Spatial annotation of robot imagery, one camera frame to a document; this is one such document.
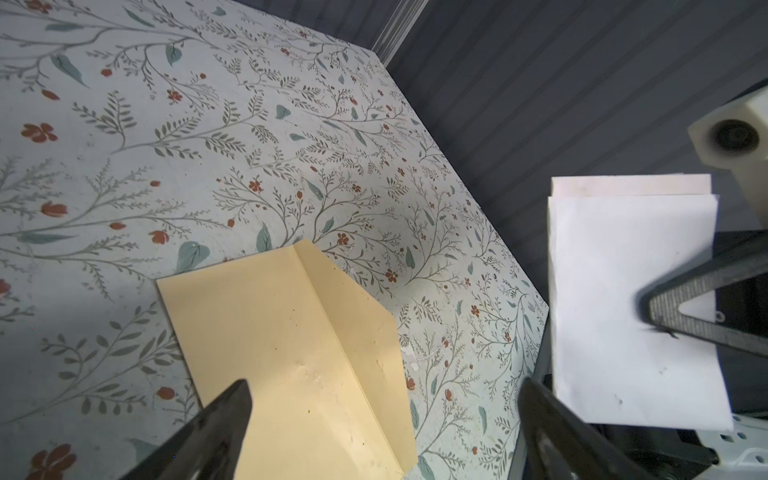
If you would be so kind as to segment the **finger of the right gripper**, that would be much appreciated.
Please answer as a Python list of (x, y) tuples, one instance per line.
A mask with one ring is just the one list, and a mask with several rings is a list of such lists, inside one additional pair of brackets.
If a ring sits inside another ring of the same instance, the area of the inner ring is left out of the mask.
[[(714, 321), (685, 313), (681, 306), (712, 293)], [(767, 241), (743, 239), (700, 266), (646, 291), (646, 322), (755, 356), (767, 356)]]

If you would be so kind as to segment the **tan kraft envelope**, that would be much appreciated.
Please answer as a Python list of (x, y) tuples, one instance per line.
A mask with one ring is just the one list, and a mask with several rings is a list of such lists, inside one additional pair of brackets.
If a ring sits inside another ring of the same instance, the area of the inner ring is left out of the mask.
[(400, 479), (417, 463), (396, 323), (312, 242), (157, 283), (203, 403), (245, 380), (239, 479)]

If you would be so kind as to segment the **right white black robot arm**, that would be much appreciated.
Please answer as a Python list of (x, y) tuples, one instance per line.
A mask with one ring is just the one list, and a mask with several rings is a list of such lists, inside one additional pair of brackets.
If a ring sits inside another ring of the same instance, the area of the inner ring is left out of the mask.
[[(663, 280), (639, 299), (640, 318), (675, 340), (703, 340), (755, 363), (767, 360), (767, 234), (726, 233), (713, 259)], [(732, 433), (599, 425), (629, 460), (659, 479), (767, 475), (767, 423), (736, 414)]]

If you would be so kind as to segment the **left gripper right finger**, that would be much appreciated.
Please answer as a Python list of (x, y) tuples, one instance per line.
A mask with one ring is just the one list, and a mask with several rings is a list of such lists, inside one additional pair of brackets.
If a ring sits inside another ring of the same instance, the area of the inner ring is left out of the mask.
[(533, 479), (649, 479), (541, 382), (523, 381), (518, 410)]

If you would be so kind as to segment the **white floral letter paper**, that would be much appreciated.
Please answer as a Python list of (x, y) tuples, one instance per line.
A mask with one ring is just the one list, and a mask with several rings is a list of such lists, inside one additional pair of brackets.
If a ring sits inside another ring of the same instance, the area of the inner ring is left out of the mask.
[(548, 199), (553, 389), (593, 424), (728, 431), (712, 343), (642, 319), (641, 296), (710, 259), (707, 174), (556, 177)]

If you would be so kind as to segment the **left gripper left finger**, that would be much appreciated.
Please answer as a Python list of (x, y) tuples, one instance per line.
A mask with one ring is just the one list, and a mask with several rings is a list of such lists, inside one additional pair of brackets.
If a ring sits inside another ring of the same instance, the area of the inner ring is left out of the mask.
[(252, 411), (246, 380), (233, 382), (124, 480), (232, 480)]

